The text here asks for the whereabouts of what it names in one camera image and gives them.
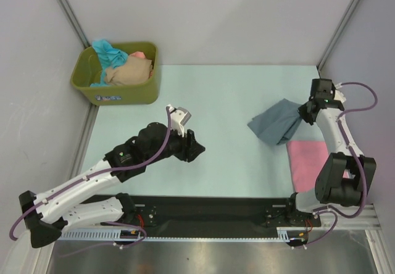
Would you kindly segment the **grey blue t shirt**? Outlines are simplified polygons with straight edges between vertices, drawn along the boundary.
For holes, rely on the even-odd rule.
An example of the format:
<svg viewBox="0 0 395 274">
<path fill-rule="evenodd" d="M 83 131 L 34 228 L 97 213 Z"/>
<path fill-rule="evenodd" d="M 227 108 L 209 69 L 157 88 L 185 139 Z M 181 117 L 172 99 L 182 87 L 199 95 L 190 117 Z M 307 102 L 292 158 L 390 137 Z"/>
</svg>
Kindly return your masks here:
<svg viewBox="0 0 395 274">
<path fill-rule="evenodd" d="M 265 144 L 286 144 L 299 128 L 302 118 L 300 104 L 282 99 L 247 124 L 249 129 Z"/>
</svg>

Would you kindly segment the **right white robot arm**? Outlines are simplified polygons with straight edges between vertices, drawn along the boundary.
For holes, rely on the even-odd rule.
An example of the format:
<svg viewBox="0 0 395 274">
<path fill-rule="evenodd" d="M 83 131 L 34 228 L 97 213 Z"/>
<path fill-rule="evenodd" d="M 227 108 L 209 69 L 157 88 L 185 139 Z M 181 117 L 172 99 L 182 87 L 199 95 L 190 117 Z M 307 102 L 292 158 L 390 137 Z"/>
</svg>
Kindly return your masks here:
<svg viewBox="0 0 395 274">
<path fill-rule="evenodd" d="M 322 132 L 328 158 L 315 180 L 313 189 L 294 193 L 294 204 L 285 209 L 285 219 L 300 225 L 307 213 L 320 215 L 331 212 L 353 219 L 365 208 L 370 185 L 376 172 L 376 161 L 360 150 L 347 125 L 346 115 L 373 109 L 378 104 L 376 92 L 371 91 L 373 104 L 346 109 L 340 89 L 345 83 L 334 84 L 331 79 L 315 78 L 306 103 L 298 108 L 299 116 Z"/>
</svg>

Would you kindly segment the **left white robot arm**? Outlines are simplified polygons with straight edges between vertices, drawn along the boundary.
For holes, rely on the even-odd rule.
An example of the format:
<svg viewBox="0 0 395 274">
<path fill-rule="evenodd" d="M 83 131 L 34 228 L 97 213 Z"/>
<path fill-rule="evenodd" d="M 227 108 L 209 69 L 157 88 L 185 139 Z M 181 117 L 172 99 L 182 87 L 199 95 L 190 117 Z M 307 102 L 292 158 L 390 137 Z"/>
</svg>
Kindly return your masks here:
<svg viewBox="0 0 395 274">
<path fill-rule="evenodd" d="M 25 191 L 19 202 L 32 248 L 47 246 L 74 228 L 98 223 L 138 223 L 135 203 L 127 193 L 98 202 L 86 200 L 144 173 L 148 165 L 169 157 L 190 163 L 205 150 L 193 130 L 179 133 L 154 122 L 68 182 L 44 193 Z"/>
</svg>

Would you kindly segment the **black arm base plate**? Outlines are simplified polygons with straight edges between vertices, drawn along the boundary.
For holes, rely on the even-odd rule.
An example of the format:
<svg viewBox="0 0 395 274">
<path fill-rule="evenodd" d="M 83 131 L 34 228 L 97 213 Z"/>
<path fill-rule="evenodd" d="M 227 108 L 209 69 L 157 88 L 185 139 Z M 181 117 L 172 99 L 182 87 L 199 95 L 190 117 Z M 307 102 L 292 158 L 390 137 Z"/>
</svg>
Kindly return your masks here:
<svg viewBox="0 0 395 274">
<path fill-rule="evenodd" d="M 319 217 L 296 209 L 293 197 L 130 196 L 135 217 L 150 238 L 274 238 L 278 228 L 318 228 Z"/>
</svg>

